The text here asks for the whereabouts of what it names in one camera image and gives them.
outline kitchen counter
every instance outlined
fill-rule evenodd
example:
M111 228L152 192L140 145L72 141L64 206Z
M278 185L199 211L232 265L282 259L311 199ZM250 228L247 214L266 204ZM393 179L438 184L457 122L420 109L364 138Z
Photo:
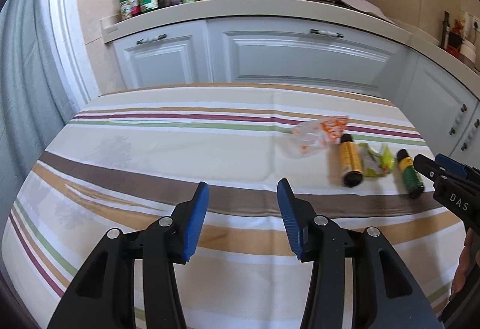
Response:
M384 20L330 4L306 0L209 0L160 9L105 27L104 43L156 27L201 19L238 16L282 17L322 21L369 32L425 55L480 99L480 77L436 45Z

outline spice jar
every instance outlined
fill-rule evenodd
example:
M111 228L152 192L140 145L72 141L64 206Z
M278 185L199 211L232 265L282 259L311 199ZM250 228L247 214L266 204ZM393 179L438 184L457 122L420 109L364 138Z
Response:
M120 14L121 19L126 20L131 18L131 6L130 0L119 0L120 1Z
M140 10L147 13L158 9L158 0L140 0Z

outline plastic bag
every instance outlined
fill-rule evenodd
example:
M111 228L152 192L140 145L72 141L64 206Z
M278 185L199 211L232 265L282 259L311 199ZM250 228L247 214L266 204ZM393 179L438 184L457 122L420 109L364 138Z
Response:
M308 120L292 128L292 139L302 155L309 155L340 138L348 123L348 116Z
M373 150L366 142L359 143L358 154L362 160L365 177L381 177L392 173L395 158L386 143L380 146L379 152Z

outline cabinet handle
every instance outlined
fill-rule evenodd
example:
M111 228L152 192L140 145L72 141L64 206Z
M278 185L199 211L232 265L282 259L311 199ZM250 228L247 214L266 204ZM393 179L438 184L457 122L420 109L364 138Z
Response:
M460 150L461 150L462 152L468 149L469 144L470 144L470 141L471 141L471 140L473 139L473 137L475 136L475 133L477 132L479 126L480 126L480 120L477 119L477 120L475 121L475 123L473 124L473 127L472 127L472 129L470 130L468 136L466 137L465 142L463 143L462 147L460 148Z
M156 38L152 38L152 39L140 39L140 40L137 40L137 45L139 44L144 44L144 43L152 43L152 42L157 42L159 40L162 40L162 39L165 39L167 37L167 34L164 33L163 35L159 35L157 36Z
M343 38L342 33L338 32L331 32L331 31L322 31L322 30L314 30L313 28L310 29L310 33L314 35L320 35L320 36L328 36L330 38Z
M460 108L460 111L459 113L457 114L457 117L455 118L455 121L453 122L453 125L452 127L450 128L450 131L448 131L448 133L450 135L453 135L457 132L457 128L458 128L458 125L460 124L460 122L462 121L463 117L464 117L464 114L465 112L468 111L468 108L465 104L462 104L462 108Z

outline green spice jar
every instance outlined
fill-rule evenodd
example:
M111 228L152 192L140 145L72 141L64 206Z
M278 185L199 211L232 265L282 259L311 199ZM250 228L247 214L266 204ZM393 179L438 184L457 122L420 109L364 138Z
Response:
M140 0L140 11L142 13L158 9L158 0Z
M126 20L131 18L131 4L130 0L119 0L120 1L120 14L121 19Z
M397 160L409 197L412 199L418 198L425 191L425 186L421 176L413 167L413 159L405 149L400 149L397 153Z

